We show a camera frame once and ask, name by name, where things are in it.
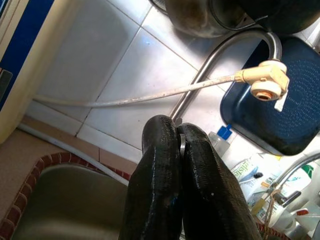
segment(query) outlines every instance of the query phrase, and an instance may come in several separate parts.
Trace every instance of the blue tray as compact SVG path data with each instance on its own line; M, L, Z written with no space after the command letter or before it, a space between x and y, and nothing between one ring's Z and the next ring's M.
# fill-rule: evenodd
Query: blue tray
M263 149L292 156L301 153L320 130L320 55L299 38L281 42L290 78L283 111L274 109L275 101L254 98L249 85L235 82L224 95L220 112L227 124ZM268 56L268 46L261 42L244 68L255 67Z

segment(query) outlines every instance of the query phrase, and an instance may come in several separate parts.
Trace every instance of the cleaning products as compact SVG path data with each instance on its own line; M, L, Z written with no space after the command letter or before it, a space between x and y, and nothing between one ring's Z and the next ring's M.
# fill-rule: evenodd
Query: cleaning products
M273 228L279 233L285 233L292 231L296 227L296 217L297 216L307 216L309 211L307 208L302 208L295 210L293 212L288 212L286 209L279 217L277 222L274 224Z
M249 208L252 208L281 174L281 168L278 157L257 153L240 162L231 172L239 181Z
M227 127L222 126L218 133L209 133L209 140L220 157L222 157L230 147L230 143L227 142L227 139L232 134L230 129L231 125L229 124Z

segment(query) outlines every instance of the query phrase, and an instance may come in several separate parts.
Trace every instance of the stainless steel faucet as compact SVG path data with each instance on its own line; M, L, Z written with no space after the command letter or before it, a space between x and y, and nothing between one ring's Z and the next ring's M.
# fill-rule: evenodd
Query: stainless steel faucet
M267 32L261 28L251 28L248 30L237 32L224 40L209 55L209 57L206 59L205 63L190 84L196 84L205 81L208 75L211 73L213 67L215 66L215 63L217 62L219 56L234 43L247 38L260 38L264 40L269 46L269 60L281 60L282 45L278 36L273 32ZM177 102L170 114L170 118L174 123L178 125L182 123L181 116L185 112L191 101L194 99L194 97L197 95L197 92L198 91L186 92Z
M286 183L286 181L291 177L291 175L294 174L295 171L302 168L304 165L307 165L319 159L320 159L320 152L315 152L311 156L304 156L300 158L299 160L294 162L284 173L282 173L276 179L276 181L269 188L268 193L271 194L275 190L280 190L282 186ZM278 204L280 204L282 207L285 208L290 203L292 203L295 199L297 199L300 195L301 195L300 191L295 191L290 196L285 197L281 194L281 192L279 192L274 195L274 199Z

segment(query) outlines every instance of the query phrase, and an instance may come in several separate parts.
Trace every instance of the kitchen sink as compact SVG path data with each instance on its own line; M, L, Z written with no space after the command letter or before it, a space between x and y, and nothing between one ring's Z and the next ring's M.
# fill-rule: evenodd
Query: kitchen sink
M127 187L72 164L45 169L12 236L13 240L117 240Z

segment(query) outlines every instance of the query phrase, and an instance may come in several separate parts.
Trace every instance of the white tile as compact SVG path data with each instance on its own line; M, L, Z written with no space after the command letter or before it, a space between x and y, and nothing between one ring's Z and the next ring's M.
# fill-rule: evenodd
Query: white tile
M220 102L225 92L217 86L201 89L182 116L184 123L192 123L200 127L206 134L217 133L226 124L220 115ZM232 142L237 133L232 131L228 142Z
M98 131L86 124L82 126L77 137L135 163L139 163L142 157L141 150L115 139L114 137L109 136L101 131Z
M139 26L105 0L86 0L53 60L38 94L95 101ZM51 105L79 121L88 108Z
M142 27L197 70L201 68L209 53L225 38L200 38L180 32L175 29L168 16L154 7Z
M77 134L82 125L80 121L36 101L31 102L25 114L73 136Z
M253 144L241 135L237 135L232 141L229 149L222 156L224 163L229 169L241 161L250 158L253 154L264 153L265 151Z
M108 0L139 25L145 19L151 4L148 0Z
M320 152L320 132L314 137L314 139L303 151L303 153L307 156L311 156L315 152Z
M141 97L185 86L195 74L193 67L141 29L98 100ZM146 122L155 115L168 115L178 99L93 109L85 123L140 149Z

